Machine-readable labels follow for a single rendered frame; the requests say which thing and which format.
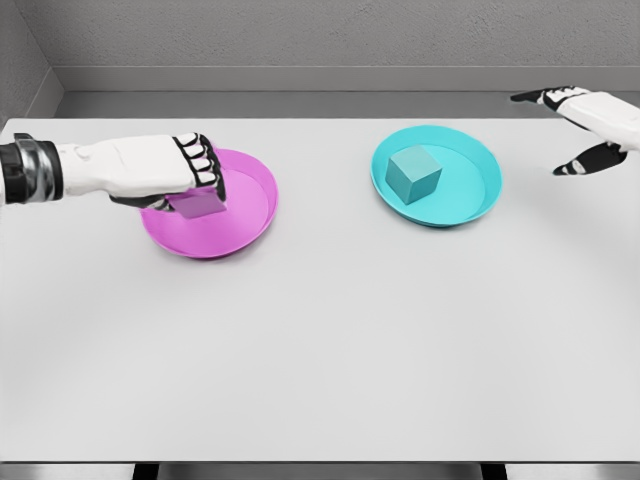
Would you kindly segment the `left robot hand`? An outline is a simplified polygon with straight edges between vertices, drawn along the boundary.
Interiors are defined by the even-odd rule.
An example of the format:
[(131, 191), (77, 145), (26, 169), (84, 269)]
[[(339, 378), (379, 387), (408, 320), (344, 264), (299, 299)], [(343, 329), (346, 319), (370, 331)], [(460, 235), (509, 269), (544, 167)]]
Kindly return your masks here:
[(106, 187), (116, 204), (173, 213), (171, 196), (202, 188), (213, 190), (222, 203), (227, 200), (220, 160), (201, 133), (127, 137), (107, 145), (120, 161)]

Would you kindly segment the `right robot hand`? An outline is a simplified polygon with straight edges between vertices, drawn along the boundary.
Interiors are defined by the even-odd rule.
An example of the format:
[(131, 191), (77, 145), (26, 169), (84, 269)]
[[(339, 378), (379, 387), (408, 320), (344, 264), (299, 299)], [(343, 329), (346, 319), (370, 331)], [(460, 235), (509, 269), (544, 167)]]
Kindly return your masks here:
[(555, 176), (589, 175), (623, 163), (631, 151), (640, 152), (640, 107), (605, 91), (567, 85), (516, 93), (516, 103), (544, 105), (568, 122), (602, 139), (553, 170)]

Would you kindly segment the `purple block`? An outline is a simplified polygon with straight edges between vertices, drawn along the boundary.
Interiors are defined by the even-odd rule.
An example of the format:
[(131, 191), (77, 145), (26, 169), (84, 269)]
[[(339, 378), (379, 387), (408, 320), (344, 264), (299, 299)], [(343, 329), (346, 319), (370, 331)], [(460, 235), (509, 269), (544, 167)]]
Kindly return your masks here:
[(214, 188), (194, 188), (183, 193), (167, 195), (166, 198), (170, 206), (186, 219), (201, 218), (226, 210), (225, 202), (219, 198)]

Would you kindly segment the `magenta plate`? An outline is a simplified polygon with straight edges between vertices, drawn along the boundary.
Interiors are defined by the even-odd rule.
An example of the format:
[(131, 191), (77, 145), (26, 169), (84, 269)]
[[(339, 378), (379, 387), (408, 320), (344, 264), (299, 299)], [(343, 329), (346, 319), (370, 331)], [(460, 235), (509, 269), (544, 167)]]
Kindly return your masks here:
[(184, 257), (228, 256), (255, 241), (275, 216), (279, 192), (271, 170), (257, 158), (236, 150), (215, 150), (226, 184), (226, 209), (200, 218), (143, 210), (142, 224), (165, 250)]

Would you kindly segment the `cyan plate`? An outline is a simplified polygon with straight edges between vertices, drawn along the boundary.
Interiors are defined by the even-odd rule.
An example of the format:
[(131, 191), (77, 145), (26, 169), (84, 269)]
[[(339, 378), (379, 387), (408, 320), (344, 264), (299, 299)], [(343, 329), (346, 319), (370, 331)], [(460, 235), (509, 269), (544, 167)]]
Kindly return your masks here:
[[(385, 181), (394, 153), (423, 145), (441, 164), (436, 190), (405, 205)], [(502, 171), (493, 153), (479, 140), (452, 128), (419, 125), (394, 132), (376, 148), (371, 178), (380, 197), (400, 216), (421, 225), (446, 228), (473, 221), (487, 213), (500, 197)]]

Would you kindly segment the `teal block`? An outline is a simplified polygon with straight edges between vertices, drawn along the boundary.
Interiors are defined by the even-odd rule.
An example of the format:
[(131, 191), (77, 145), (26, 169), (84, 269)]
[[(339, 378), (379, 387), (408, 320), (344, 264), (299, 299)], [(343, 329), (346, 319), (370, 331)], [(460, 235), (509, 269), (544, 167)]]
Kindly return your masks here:
[(423, 145), (404, 148), (388, 159), (385, 181), (409, 205), (432, 194), (439, 183), (441, 164)]

